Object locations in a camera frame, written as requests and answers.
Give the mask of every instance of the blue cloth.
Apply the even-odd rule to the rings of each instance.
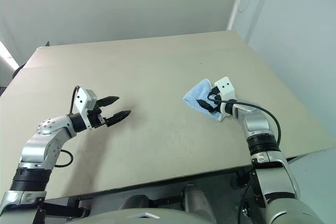
[[[219,112],[210,113],[206,109],[202,108],[197,100],[202,99],[206,101],[208,104],[210,104],[213,108],[216,107],[214,102],[209,101],[207,99],[207,95],[211,91],[212,86],[208,79],[204,79],[201,82],[199,82],[195,87],[193,87],[184,97],[183,101],[185,101],[189,106],[193,107],[194,109],[202,112],[203,114],[209,115],[212,118],[221,121],[222,115]]]

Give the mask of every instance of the table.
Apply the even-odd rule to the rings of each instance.
[[[68,113],[75,85],[120,96],[112,127],[81,132],[64,149],[75,160],[51,174],[47,198],[139,185],[250,164],[243,131],[193,110],[184,94],[229,76],[239,99],[261,104],[282,127],[286,157],[336,146],[270,67],[233,31],[41,47],[0,98],[1,194],[39,122]],[[59,164],[67,162],[61,154]]]

